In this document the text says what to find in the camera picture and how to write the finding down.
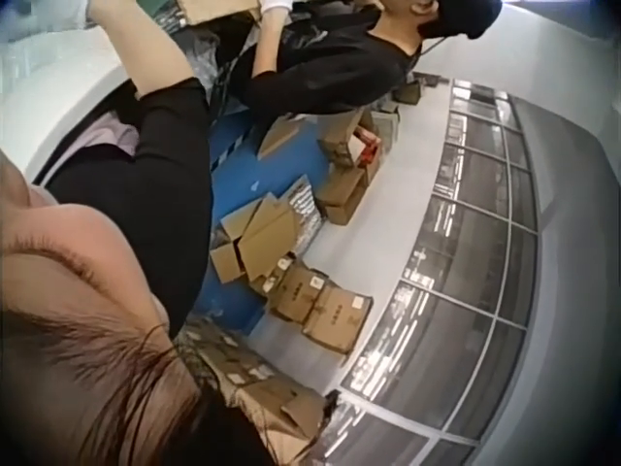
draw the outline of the blue floor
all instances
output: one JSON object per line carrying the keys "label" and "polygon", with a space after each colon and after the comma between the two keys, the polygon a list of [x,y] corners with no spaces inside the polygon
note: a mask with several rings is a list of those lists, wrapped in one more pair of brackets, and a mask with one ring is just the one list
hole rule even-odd
{"label": "blue floor", "polygon": [[[218,158],[251,125],[247,113],[227,116],[210,137],[212,157]],[[300,133],[275,153],[259,161],[258,143],[247,139],[212,174],[213,225],[248,202],[273,192],[280,196],[302,175],[314,188],[328,176],[328,162],[317,144],[317,128],[307,123]],[[222,284],[210,265],[196,311],[211,316],[231,330],[248,334],[263,315],[264,300],[243,280]]]}

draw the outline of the white floor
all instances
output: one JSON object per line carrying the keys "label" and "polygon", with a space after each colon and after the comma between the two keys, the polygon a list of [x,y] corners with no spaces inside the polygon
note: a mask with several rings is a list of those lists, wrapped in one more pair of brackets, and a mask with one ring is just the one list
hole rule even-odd
{"label": "white floor", "polygon": [[441,159],[449,86],[425,89],[417,106],[400,107],[397,144],[347,227],[327,224],[305,256],[340,286],[372,295],[375,305],[349,358],[301,335],[299,327],[265,316],[250,344],[281,371],[320,392],[339,385],[371,336],[400,278],[425,215]]}

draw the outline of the white glove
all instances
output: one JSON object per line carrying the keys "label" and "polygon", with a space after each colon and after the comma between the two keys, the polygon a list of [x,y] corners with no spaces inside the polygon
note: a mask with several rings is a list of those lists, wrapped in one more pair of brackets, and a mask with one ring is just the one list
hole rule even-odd
{"label": "white glove", "polygon": [[284,8],[287,12],[293,10],[293,0],[259,0],[261,4],[261,15],[274,8]]}

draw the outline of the glass window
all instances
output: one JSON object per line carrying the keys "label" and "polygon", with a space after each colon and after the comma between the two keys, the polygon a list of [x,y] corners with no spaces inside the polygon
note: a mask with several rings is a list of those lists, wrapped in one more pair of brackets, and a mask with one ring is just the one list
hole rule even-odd
{"label": "glass window", "polygon": [[422,466],[461,466],[473,451],[474,447],[440,440],[425,458]]}
{"label": "glass window", "polygon": [[440,429],[472,376],[491,324],[491,317],[399,283],[343,386]]}
{"label": "glass window", "polygon": [[507,165],[469,150],[444,146],[434,191],[500,216],[508,214]]}
{"label": "glass window", "polygon": [[459,112],[466,112],[467,114],[475,114],[481,117],[486,117],[498,121],[498,115],[496,114],[496,107],[492,107],[488,104],[477,102],[470,99],[470,91],[466,89],[460,89],[459,87],[453,88],[453,98],[451,107]]}
{"label": "glass window", "polygon": [[528,323],[536,267],[537,237],[528,231],[513,228],[501,317],[521,325]]}
{"label": "glass window", "polygon": [[499,125],[469,116],[450,114],[448,127],[449,130],[460,131],[458,137],[453,136],[455,131],[449,133],[448,142],[505,158],[505,143]]}
{"label": "glass window", "polygon": [[409,466],[426,443],[425,437],[343,402],[310,452],[310,458],[321,464],[343,466]]}
{"label": "glass window", "polygon": [[482,437],[505,395],[525,334],[509,325],[496,324],[474,384],[448,428],[450,433],[476,440]]}
{"label": "glass window", "polygon": [[472,84],[467,81],[459,80],[455,81],[455,85],[462,88],[457,90],[457,92],[462,92],[462,94],[468,95],[467,98],[484,102],[492,107],[495,105],[494,97],[496,96],[496,91],[494,89],[484,85]]}
{"label": "glass window", "polygon": [[511,191],[513,193],[513,221],[535,230],[537,221],[533,179],[528,173],[512,168]]}
{"label": "glass window", "polygon": [[432,198],[404,277],[493,313],[505,268],[507,228],[502,220]]}
{"label": "glass window", "polygon": [[511,104],[509,104],[506,100],[496,100],[496,105],[498,106],[498,113],[501,117],[501,122],[507,126],[511,126],[512,128],[519,128],[519,124],[517,124],[517,119],[515,119],[515,114],[513,113],[513,108]]}
{"label": "glass window", "polygon": [[528,168],[528,159],[526,157],[526,146],[521,134],[506,130],[508,159],[515,165],[522,168]]}

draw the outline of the white surface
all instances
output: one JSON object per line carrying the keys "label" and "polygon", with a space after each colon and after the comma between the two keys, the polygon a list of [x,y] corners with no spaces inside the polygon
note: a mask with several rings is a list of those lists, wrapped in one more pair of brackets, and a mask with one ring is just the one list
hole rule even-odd
{"label": "white surface", "polygon": [[[619,60],[612,43],[504,5],[482,38],[445,41],[422,56],[416,70],[504,90],[601,138],[613,124],[609,114],[621,87]],[[618,168],[621,150],[606,141],[602,144]]]}
{"label": "white surface", "polygon": [[0,49],[0,148],[32,181],[58,143],[125,70],[100,28],[34,36]]}
{"label": "white surface", "polygon": [[429,204],[448,119],[448,85],[426,92],[416,107],[402,105],[399,141],[380,168],[347,227],[327,224],[305,261],[375,305],[354,356],[343,359],[300,334],[299,327],[264,317],[251,344],[280,370],[319,391],[331,389],[349,370],[370,337],[411,253]]}

